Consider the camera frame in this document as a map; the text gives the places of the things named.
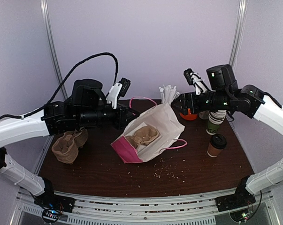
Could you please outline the single cardboard cup carrier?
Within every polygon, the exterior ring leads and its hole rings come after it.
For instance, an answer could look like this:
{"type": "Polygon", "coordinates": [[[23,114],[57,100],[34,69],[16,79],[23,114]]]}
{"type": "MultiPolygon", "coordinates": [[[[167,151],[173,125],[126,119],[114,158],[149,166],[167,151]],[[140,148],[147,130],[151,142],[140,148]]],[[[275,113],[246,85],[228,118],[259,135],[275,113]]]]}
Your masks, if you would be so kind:
{"type": "Polygon", "coordinates": [[[126,140],[137,149],[139,146],[147,146],[160,136],[159,131],[152,126],[144,126],[136,130],[133,135],[126,136],[126,140]]]}

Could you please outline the pink and white paper bag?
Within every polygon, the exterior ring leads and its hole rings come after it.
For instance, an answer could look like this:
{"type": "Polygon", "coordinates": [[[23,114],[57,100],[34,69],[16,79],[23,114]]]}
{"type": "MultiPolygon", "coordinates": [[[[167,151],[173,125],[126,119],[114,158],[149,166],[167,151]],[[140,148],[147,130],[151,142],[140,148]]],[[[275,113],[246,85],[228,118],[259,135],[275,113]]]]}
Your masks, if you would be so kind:
{"type": "Polygon", "coordinates": [[[184,129],[169,102],[155,103],[131,121],[111,147],[125,164],[144,163],[165,150],[186,146],[180,138],[184,129]]]}

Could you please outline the stack of paper cups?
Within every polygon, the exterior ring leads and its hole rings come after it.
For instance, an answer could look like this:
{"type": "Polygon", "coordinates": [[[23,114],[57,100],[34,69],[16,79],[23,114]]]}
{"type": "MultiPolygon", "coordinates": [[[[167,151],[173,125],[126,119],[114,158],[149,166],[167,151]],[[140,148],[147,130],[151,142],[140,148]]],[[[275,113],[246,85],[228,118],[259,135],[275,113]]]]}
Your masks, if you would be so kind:
{"type": "Polygon", "coordinates": [[[218,131],[220,125],[224,122],[226,110],[218,110],[216,112],[210,112],[208,115],[208,122],[206,132],[209,135],[214,135],[218,131]]]}

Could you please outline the single black cup lid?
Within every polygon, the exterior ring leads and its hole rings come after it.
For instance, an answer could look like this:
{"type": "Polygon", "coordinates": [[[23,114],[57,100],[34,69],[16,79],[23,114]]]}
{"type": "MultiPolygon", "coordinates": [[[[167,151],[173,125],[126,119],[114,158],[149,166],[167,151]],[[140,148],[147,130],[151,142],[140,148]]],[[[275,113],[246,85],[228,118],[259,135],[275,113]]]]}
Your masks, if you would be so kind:
{"type": "Polygon", "coordinates": [[[210,138],[210,144],[214,148],[222,150],[227,146],[227,140],[223,135],[215,134],[210,138]]]}

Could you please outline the single brown paper cup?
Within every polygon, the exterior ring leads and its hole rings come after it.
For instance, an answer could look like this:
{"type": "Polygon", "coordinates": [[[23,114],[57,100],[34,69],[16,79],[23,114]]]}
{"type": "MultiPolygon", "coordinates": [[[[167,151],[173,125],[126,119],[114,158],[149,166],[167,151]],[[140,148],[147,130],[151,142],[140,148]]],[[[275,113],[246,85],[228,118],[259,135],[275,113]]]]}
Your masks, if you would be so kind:
{"type": "Polygon", "coordinates": [[[214,143],[214,142],[210,142],[209,143],[209,146],[208,146],[208,149],[207,149],[207,154],[210,156],[210,157],[217,157],[221,151],[223,149],[225,149],[227,146],[226,143],[214,143]]]}

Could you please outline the stack of cardboard cup carriers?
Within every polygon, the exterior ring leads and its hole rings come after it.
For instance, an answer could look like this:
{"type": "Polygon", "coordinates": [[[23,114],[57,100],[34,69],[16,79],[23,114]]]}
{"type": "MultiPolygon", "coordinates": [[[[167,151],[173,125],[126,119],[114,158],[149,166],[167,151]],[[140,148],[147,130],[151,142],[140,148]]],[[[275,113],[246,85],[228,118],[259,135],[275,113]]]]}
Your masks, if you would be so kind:
{"type": "Polygon", "coordinates": [[[88,139],[88,131],[68,131],[58,138],[52,145],[51,150],[59,162],[73,164],[76,160],[79,149],[84,146],[88,139]]]}

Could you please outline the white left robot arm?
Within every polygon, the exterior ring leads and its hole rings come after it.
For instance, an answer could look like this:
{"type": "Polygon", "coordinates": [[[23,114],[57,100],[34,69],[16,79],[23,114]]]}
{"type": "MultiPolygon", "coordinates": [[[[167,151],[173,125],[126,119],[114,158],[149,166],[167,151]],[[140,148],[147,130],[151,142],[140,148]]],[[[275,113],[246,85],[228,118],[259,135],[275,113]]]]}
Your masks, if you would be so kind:
{"type": "Polygon", "coordinates": [[[122,78],[113,84],[107,94],[103,93],[102,87],[97,80],[77,80],[67,100],[51,102],[39,112],[0,121],[0,175],[26,189],[34,203],[46,211],[55,214],[72,212],[75,200],[55,194],[51,181],[33,174],[16,162],[7,152],[7,146],[66,134],[64,140],[77,150],[84,143],[86,129],[105,123],[116,129],[126,127],[137,113],[119,104],[118,100],[127,93],[130,81],[122,78]]]}

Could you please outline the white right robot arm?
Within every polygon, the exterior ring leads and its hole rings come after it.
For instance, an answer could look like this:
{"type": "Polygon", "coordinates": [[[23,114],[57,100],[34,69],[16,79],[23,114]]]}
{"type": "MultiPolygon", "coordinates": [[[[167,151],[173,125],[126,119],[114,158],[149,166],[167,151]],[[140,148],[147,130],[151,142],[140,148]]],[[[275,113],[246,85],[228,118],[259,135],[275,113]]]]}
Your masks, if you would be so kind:
{"type": "MultiPolygon", "coordinates": [[[[258,149],[261,158],[268,158],[271,149],[280,149],[279,141],[283,141],[283,105],[270,93],[248,84],[240,88],[237,84],[231,65],[218,65],[207,69],[209,84],[203,82],[198,73],[192,69],[184,71],[184,77],[195,91],[180,94],[172,105],[182,115],[208,112],[206,131],[211,135],[207,153],[216,157],[226,147],[226,139],[217,133],[225,116],[240,112],[250,119],[263,123],[270,134],[253,132],[245,133],[251,140],[249,149],[258,149]]],[[[255,195],[264,189],[283,181],[283,154],[276,162],[255,174],[241,179],[235,192],[217,197],[215,202],[219,211],[233,210],[255,203],[255,195]]]]}

